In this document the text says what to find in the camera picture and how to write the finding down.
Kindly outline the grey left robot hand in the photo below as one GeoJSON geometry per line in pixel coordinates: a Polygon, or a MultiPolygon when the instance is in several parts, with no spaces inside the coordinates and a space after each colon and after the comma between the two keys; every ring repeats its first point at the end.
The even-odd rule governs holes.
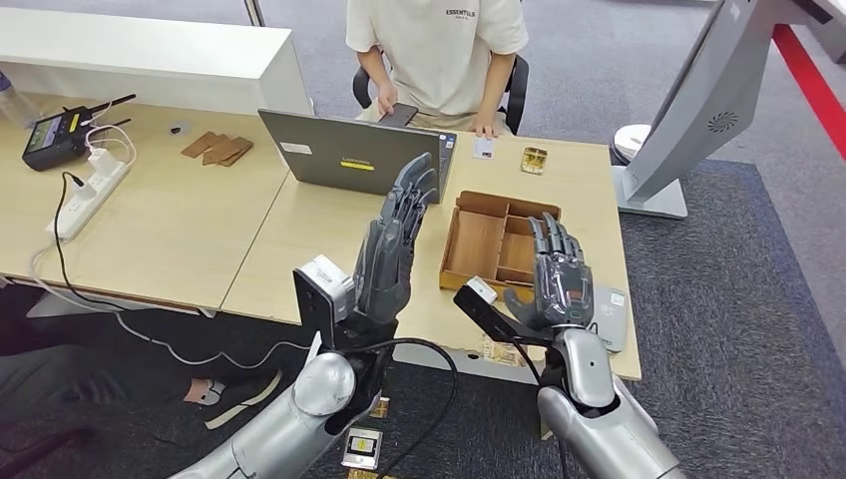
{"type": "Polygon", "coordinates": [[[409,161],[368,226],[353,276],[355,309],[376,324],[393,321],[410,300],[415,242],[438,184],[430,154],[409,161]]]}

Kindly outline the person's left hand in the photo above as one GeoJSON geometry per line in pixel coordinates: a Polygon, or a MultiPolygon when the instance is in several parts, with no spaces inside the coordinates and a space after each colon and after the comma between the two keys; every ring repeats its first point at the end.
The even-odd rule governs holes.
{"type": "Polygon", "coordinates": [[[502,131],[499,113],[478,112],[473,117],[471,126],[468,128],[468,130],[474,133],[479,138],[497,138],[502,131]]]}

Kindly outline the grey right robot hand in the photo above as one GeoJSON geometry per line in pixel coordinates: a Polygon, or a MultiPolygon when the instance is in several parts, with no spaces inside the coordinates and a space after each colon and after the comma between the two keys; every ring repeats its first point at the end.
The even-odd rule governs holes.
{"type": "Polygon", "coordinates": [[[507,308],[533,330],[588,326],[594,316],[594,282],[583,249],[552,215],[529,218],[534,244],[533,299],[525,302],[512,288],[504,290],[507,308]]]}

